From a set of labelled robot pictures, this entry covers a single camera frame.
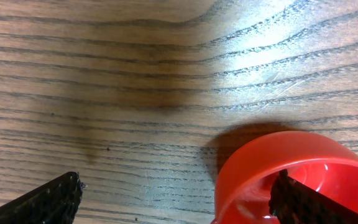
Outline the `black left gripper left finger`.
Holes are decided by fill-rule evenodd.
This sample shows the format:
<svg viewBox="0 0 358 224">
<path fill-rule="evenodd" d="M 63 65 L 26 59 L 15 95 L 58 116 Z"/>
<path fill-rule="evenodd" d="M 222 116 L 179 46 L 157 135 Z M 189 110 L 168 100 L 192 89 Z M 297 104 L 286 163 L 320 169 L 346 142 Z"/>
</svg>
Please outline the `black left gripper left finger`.
<svg viewBox="0 0 358 224">
<path fill-rule="evenodd" d="M 0 207 L 0 224 L 72 224 L 83 195 L 77 172 L 56 179 Z"/>
</svg>

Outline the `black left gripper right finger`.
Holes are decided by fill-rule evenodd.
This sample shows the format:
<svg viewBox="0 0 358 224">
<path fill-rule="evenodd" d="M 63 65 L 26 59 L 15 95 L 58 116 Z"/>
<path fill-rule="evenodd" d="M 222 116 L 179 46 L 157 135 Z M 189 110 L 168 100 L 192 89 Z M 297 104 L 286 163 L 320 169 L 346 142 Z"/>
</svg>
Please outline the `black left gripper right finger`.
<svg viewBox="0 0 358 224">
<path fill-rule="evenodd" d="M 281 170 L 274 180 L 269 213 L 281 224 L 358 224 L 358 213 L 288 176 Z"/>
</svg>

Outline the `red scoop with blue handle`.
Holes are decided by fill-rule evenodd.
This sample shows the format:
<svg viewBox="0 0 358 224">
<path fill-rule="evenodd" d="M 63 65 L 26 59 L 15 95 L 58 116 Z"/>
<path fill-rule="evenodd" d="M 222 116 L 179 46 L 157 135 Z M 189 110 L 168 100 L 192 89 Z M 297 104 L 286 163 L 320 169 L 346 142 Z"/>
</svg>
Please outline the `red scoop with blue handle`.
<svg viewBox="0 0 358 224">
<path fill-rule="evenodd" d="M 278 223 L 268 201 L 281 170 L 358 213 L 358 155 L 326 136 L 282 131 L 256 138 L 228 158 L 217 177 L 214 223 Z"/>
</svg>

